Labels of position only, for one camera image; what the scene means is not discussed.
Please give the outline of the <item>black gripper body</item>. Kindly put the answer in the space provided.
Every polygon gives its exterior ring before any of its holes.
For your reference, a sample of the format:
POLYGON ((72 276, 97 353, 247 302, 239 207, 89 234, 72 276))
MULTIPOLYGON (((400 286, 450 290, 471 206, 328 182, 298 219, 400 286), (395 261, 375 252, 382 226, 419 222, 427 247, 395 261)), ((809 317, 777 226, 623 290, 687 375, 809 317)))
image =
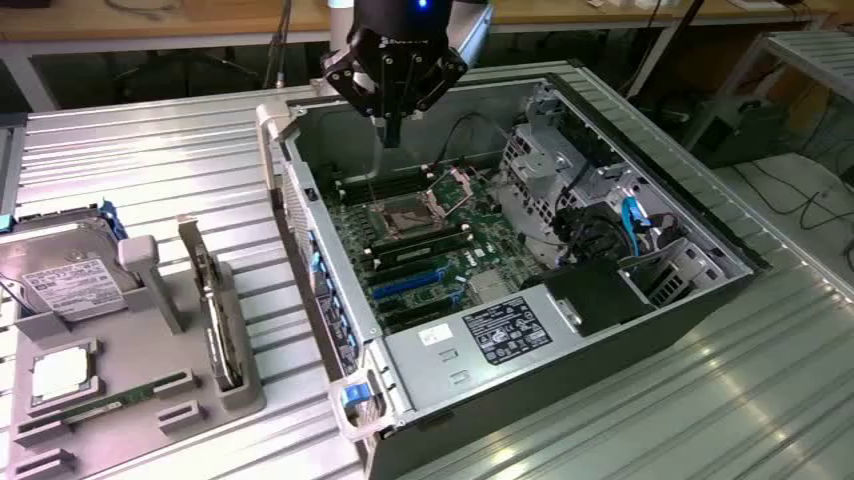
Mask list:
POLYGON ((440 55, 450 47, 450 1, 358 1, 351 52, 395 108, 414 53, 440 55))

